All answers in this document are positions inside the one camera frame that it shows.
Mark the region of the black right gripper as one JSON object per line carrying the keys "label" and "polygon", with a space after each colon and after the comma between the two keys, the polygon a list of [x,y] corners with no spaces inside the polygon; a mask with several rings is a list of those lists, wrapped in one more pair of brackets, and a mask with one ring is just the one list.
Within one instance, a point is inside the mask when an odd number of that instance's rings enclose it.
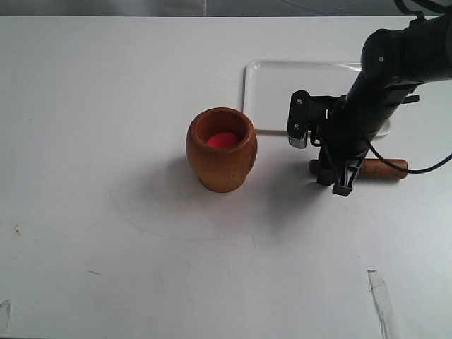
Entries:
{"label": "black right gripper", "polygon": [[314,120],[311,144],[321,148],[317,183],[334,184],[334,194],[348,196],[368,151],[356,106],[344,95],[313,96],[309,113]]}

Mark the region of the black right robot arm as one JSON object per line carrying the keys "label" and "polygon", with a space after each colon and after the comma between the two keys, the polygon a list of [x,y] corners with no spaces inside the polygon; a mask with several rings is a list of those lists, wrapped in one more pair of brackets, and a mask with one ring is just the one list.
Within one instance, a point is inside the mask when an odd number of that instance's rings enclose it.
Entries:
{"label": "black right robot arm", "polygon": [[361,71],[347,95],[310,97],[311,142],[320,147],[317,182],[348,196],[372,140],[397,108],[414,101],[420,86],[451,79],[451,7],[434,1],[417,5],[437,16],[415,16],[402,30],[378,29],[362,48]]}

